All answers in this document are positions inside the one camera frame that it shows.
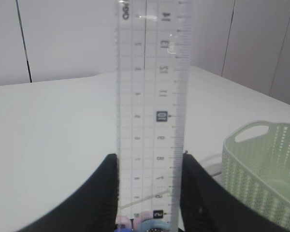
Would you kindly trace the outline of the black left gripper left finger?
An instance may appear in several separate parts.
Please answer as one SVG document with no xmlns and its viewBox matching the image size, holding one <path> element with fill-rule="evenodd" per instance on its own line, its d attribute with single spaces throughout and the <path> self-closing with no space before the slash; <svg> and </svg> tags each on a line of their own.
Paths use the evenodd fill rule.
<svg viewBox="0 0 290 232">
<path fill-rule="evenodd" d="M 109 154 L 76 192 L 21 231 L 113 232 L 117 206 L 117 156 Z"/>
</svg>

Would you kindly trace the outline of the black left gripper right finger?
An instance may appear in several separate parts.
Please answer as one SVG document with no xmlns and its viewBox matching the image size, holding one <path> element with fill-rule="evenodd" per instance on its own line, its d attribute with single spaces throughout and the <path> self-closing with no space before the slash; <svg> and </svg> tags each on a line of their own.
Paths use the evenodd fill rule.
<svg viewBox="0 0 290 232">
<path fill-rule="evenodd" d="M 183 155 L 180 210 L 186 232 L 283 232 L 229 194 L 188 153 Z"/>
</svg>

